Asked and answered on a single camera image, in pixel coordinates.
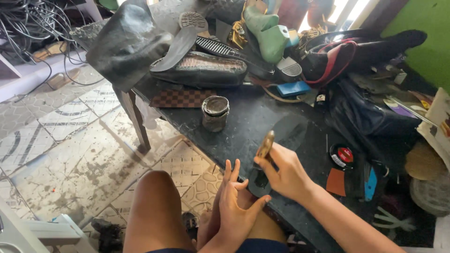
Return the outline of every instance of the table leg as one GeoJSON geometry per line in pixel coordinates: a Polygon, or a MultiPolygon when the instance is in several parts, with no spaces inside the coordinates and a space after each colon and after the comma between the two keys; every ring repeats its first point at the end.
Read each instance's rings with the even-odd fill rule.
{"type": "Polygon", "coordinates": [[[136,94],[132,90],[123,92],[120,89],[115,88],[114,86],[112,88],[116,93],[117,99],[119,99],[120,104],[124,108],[126,114],[128,114],[131,122],[133,122],[133,126],[140,143],[138,147],[139,152],[148,152],[151,149],[149,137],[147,136],[145,127],[142,125],[142,115],[136,106],[136,94]]]}

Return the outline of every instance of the knee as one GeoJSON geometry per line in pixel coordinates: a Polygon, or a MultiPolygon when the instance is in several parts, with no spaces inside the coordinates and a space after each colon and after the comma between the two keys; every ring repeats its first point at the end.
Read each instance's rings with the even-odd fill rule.
{"type": "Polygon", "coordinates": [[[165,171],[149,171],[139,179],[138,185],[154,185],[155,183],[161,184],[167,182],[173,184],[169,173],[165,171]]]}

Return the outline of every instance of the brown checkered fabric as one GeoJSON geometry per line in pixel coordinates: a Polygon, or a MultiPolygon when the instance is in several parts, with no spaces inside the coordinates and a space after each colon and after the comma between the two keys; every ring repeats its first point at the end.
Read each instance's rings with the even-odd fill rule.
{"type": "Polygon", "coordinates": [[[160,108],[201,107],[206,98],[215,95],[215,90],[163,90],[159,95],[152,98],[150,101],[150,106],[160,108]]]}

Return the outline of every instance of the tiled floor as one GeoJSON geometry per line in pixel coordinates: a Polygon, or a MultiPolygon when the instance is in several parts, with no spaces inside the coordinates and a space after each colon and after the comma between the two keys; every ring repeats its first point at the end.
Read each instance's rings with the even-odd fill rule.
{"type": "MultiPolygon", "coordinates": [[[[82,68],[78,81],[99,75],[82,68]]],[[[90,237],[94,217],[125,232],[134,188],[149,170],[170,173],[183,211],[210,207],[221,174],[168,122],[147,130],[151,150],[137,151],[137,135],[111,83],[42,86],[18,103],[0,103],[0,197],[22,219],[51,221],[68,214],[90,237]]],[[[62,253],[74,252],[64,246],[62,253]]]]}

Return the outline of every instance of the black table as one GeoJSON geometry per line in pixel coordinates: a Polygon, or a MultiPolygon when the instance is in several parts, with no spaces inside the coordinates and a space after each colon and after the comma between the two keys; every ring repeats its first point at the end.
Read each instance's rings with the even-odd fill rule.
{"type": "MultiPolygon", "coordinates": [[[[104,20],[82,27],[72,37],[89,50],[106,22],[104,20]]],[[[144,101],[150,102],[151,98],[161,90],[156,83],[157,81],[147,74],[130,92],[115,89],[118,99],[133,122],[141,148],[146,150],[150,149],[150,144],[145,128],[142,126],[140,112],[135,105],[135,96],[138,95],[144,101]]],[[[226,127],[218,133],[208,132],[202,127],[202,112],[199,108],[161,108],[159,111],[175,129],[191,140],[220,167],[225,167],[226,159],[233,161],[239,158],[241,180],[249,177],[253,167],[253,157],[264,135],[279,121],[300,121],[306,126],[306,133],[302,140],[289,135],[292,134],[290,131],[279,132],[277,137],[281,136],[283,144],[296,151],[311,179],[325,187],[330,169],[336,167],[330,160],[327,150],[330,145],[345,143],[345,140],[325,125],[321,114],[305,103],[291,104],[276,101],[258,86],[242,85],[235,89],[218,90],[217,94],[226,97],[230,103],[226,127]]],[[[338,199],[358,216],[370,222],[383,188],[384,184],[378,184],[371,202],[362,203],[350,197],[338,199]]],[[[271,192],[271,196],[269,213],[282,225],[303,237],[323,253],[342,251],[336,241],[302,206],[274,191],[271,192]]]]}

